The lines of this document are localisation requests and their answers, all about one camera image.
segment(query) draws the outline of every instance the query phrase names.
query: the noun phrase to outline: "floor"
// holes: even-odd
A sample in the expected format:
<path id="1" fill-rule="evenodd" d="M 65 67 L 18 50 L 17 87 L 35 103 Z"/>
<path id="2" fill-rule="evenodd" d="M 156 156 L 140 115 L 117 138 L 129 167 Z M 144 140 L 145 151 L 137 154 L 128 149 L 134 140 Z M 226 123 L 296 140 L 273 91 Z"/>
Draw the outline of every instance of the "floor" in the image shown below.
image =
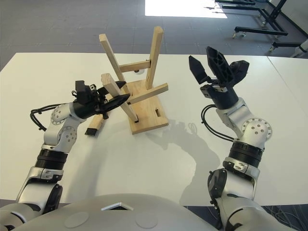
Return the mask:
<path id="1" fill-rule="evenodd" d="M 149 53 L 154 26 L 165 31 L 162 54 L 205 54 L 205 46 L 234 55 L 294 51 L 268 53 L 273 36 L 231 38 L 235 26 L 259 27 L 256 12 L 223 10 L 227 19 L 145 16 L 145 0 L 0 0 L 0 9 L 0 70 L 16 52 L 104 52 L 101 33 L 116 53 Z M 282 16 L 278 21 L 289 32 L 280 41 L 306 39 Z"/>

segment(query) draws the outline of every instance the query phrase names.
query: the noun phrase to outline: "silver robot arm segment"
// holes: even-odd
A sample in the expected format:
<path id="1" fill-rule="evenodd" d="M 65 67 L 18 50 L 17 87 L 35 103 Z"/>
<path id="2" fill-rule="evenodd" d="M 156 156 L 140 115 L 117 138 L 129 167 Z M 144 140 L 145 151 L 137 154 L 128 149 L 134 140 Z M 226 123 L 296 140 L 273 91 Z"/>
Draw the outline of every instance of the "silver robot arm segment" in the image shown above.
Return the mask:
<path id="1" fill-rule="evenodd" d="M 125 84 L 117 82 L 120 88 Z M 30 168 L 16 204 L 0 209 L 1 228 L 14 229 L 58 208 L 63 188 L 57 182 L 62 179 L 66 158 L 76 142 L 78 126 L 95 114 L 103 114 L 107 119 L 107 112 L 120 106 L 130 96 L 120 95 L 107 101 L 107 93 L 105 88 L 96 89 L 95 85 L 86 86 L 84 81 L 76 81 L 73 95 L 77 99 L 54 109 L 41 151 L 35 165 Z"/>
<path id="2" fill-rule="evenodd" d="M 249 63 L 237 61 L 229 65 L 217 50 L 207 47 L 206 51 L 216 78 L 210 78 L 192 56 L 190 70 L 199 84 L 208 83 L 200 88 L 201 92 L 213 100 L 220 119 L 237 136 L 223 161 L 224 168 L 211 171 L 207 182 L 220 224 L 227 231 L 290 230 L 253 201 L 260 174 L 258 165 L 272 128 L 266 120 L 253 115 L 233 89 L 246 76 Z"/>

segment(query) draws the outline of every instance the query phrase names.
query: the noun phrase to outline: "upside-down wooden stool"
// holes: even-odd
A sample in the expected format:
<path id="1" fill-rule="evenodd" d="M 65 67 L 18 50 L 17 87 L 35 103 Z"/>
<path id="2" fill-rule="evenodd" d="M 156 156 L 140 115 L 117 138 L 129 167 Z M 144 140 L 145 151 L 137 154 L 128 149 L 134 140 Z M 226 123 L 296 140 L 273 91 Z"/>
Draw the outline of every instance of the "upside-down wooden stool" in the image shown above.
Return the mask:
<path id="1" fill-rule="evenodd" d="M 146 79 L 127 82 L 122 88 L 123 93 L 130 94 L 130 98 L 121 107 L 128 115 L 132 134 L 168 125 L 165 111 L 157 97 L 158 94 L 168 90 L 168 84 L 164 83 L 154 88 L 152 86 L 163 34 L 164 31 L 161 27 L 156 26 L 154 28 L 149 60 L 124 65 L 118 64 L 107 36 L 105 34 L 99 35 L 100 43 L 105 49 L 107 57 L 120 81 L 125 81 L 124 72 L 147 69 Z M 112 97 L 123 94 L 110 74 L 102 74 L 102 84 Z M 93 133 L 93 131 L 98 131 L 103 121 L 102 115 L 95 115 L 86 135 L 94 136 L 95 132 Z"/>

